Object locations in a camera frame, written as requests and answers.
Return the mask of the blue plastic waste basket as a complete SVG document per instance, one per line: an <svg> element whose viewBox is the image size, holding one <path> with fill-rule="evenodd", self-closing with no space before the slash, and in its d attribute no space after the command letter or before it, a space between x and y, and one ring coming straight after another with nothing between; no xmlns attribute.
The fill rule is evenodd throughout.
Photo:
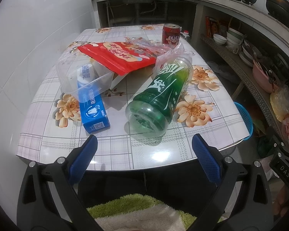
<svg viewBox="0 0 289 231"><path fill-rule="evenodd" d="M247 130L249 131L249 136L244 138L244 141L248 140L252 136L254 130L252 118L247 109L243 105L241 105L238 102L234 102L234 104L236 105L236 108L238 109L238 112L240 113Z"/></svg>

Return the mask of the red box on shelf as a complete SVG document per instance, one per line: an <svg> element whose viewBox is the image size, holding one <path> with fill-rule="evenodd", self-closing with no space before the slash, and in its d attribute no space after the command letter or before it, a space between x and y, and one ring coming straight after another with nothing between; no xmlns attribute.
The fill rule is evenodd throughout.
<svg viewBox="0 0 289 231"><path fill-rule="evenodd" d="M207 38L213 38L214 34L220 34L220 25L216 19L206 16L205 22L206 22L206 37Z"/></svg>

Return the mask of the stack of white dishes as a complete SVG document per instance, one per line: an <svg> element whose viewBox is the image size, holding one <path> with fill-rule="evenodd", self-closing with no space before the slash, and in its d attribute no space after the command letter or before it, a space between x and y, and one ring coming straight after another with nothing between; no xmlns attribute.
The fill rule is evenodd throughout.
<svg viewBox="0 0 289 231"><path fill-rule="evenodd" d="M247 35L244 35L233 28L229 28L227 31L227 48L233 54L237 54L239 58L249 66L250 68L253 67L252 57L247 52L245 47L245 38Z"/></svg>

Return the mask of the black pot with lid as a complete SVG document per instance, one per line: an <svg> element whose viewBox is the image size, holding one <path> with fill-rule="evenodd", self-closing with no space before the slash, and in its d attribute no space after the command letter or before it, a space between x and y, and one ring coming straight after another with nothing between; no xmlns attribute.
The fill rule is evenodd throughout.
<svg viewBox="0 0 289 231"><path fill-rule="evenodd" d="M289 28L289 1L266 0L268 14Z"/></svg>

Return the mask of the red snack bag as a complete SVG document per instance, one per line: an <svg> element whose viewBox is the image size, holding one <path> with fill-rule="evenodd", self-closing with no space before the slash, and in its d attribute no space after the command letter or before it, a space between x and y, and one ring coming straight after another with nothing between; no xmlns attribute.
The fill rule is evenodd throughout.
<svg viewBox="0 0 289 231"><path fill-rule="evenodd" d="M120 76L156 62L153 53L127 42L84 44L78 50Z"/></svg>

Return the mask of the blue toothpaste box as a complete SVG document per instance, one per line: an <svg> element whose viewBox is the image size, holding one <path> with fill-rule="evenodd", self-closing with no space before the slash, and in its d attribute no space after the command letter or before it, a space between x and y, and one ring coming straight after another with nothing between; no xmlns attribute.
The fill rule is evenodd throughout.
<svg viewBox="0 0 289 231"><path fill-rule="evenodd" d="M83 65L77 70L81 121L89 134L110 127L102 98L93 84L94 80L95 75L92 64Z"/></svg>

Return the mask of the pink plastic basin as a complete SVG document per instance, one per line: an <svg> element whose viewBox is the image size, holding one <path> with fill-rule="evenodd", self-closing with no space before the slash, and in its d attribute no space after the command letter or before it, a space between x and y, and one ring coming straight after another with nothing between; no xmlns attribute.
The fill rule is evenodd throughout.
<svg viewBox="0 0 289 231"><path fill-rule="evenodd" d="M253 60L253 63L252 73L258 85L269 94L276 92L279 89L276 80L272 76L268 76L255 60Z"/></svg>

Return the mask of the green plastic soda bottle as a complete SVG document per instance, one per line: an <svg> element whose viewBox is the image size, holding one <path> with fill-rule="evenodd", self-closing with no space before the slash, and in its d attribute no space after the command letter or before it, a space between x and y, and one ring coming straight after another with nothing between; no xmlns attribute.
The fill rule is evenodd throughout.
<svg viewBox="0 0 289 231"><path fill-rule="evenodd" d="M125 114L131 129L146 137L164 135L192 73L190 56L182 54L169 59L148 87L127 105Z"/></svg>

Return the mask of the white bowl on shelf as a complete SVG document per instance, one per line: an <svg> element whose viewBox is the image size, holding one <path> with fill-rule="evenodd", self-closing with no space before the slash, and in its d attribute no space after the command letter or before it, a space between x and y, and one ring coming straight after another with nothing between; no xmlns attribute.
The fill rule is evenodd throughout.
<svg viewBox="0 0 289 231"><path fill-rule="evenodd" d="M216 44L219 44L219 45L224 45L227 42L227 39L219 34L214 34L213 40Z"/></svg>

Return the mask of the yellowish plastic bag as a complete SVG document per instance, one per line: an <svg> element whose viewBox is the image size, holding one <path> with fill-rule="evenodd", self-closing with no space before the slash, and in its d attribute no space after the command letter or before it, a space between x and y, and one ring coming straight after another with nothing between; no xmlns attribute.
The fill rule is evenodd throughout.
<svg viewBox="0 0 289 231"><path fill-rule="evenodd" d="M289 115L289 87L279 87L270 95L269 100L276 119L282 122Z"/></svg>

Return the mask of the red drink can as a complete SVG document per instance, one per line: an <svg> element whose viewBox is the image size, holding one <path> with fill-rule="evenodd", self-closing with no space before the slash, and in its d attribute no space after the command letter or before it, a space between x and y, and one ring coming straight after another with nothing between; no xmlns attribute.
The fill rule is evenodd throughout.
<svg viewBox="0 0 289 231"><path fill-rule="evenodd" d="M165 24L162 29L162 43L168 45L178 45L180 34L180 26L173 23Z"/></svg>

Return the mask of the floral tablecloth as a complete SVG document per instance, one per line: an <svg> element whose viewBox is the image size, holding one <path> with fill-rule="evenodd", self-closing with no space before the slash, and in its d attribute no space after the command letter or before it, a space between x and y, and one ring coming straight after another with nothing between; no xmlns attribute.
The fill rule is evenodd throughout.
<svg viewBox="0 0 289 231"><path fill-rule="evenodd" d="M194 134L201 134L210 146L221 151L230 151L249 135L224 85L219 85L218 90L200 90L196 85L189 85L186 91L189 99L209 105L206 114L211 120L194 127L172 121L162 137L146 138L130 128L125 108L150 83L149 71L139 70L127 75L113 91L102 94L111 126L96 133L98 150L89 165L90 170L141 169L191 160L195 157ZM67 156L84 143L88 134L79 121L69 120L67 127L61 128L55 119L57 102L63 96L55 67L46 68L37 85L16 154L47 164Z"/></svg>

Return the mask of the clear plastic bag red print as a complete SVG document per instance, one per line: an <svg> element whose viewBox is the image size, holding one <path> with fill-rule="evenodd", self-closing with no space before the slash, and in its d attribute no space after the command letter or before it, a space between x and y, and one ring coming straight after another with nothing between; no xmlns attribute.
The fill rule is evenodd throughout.
<svg viewBox="0 0 289 231"><path fill-rule="evenodd" d="M179 41L178 45L163 44L161 42L156 42L153 40L146 40L142 37L140 38L128 38L126 37L128 43L139 47L140 49L145 49L150 51L156 56L155 67L153 68L153 74L157 74L163 67L165 63L169 63L170 59L175 57L183 57L192 63L191 52L185 51L183 43Z"/></svg>

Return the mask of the perforated metal shelf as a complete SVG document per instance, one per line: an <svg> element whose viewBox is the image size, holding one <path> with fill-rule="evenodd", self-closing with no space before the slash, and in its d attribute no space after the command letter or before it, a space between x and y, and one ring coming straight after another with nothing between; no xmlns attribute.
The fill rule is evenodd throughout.
<svg viewBox="0 0 289 231"><path fill-rule="evenodd" d="M268 125L274 128L283 141L286 141L286 138L282 136L282 123L277 120L269 101L270 95L256 82L252 74L252 69L245 65L237 55L228 51L225 46L215 43L213 39L207 38L203 34L201 34L200 38L204 43L210 46L210 48L213 49L240 77L245 87L247 87L260 107Z"/></svg>

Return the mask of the clear plastic food container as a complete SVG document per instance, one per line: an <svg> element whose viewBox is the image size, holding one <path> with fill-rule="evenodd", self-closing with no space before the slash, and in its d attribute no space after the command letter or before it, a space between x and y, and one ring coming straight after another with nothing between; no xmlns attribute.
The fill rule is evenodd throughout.
<svg viewBox="0 0 289 231"><path fill-rule="evenodd" d="M56 64L61 89L84 103L108 90L114 73L82 53L62 56Z"/></svg>

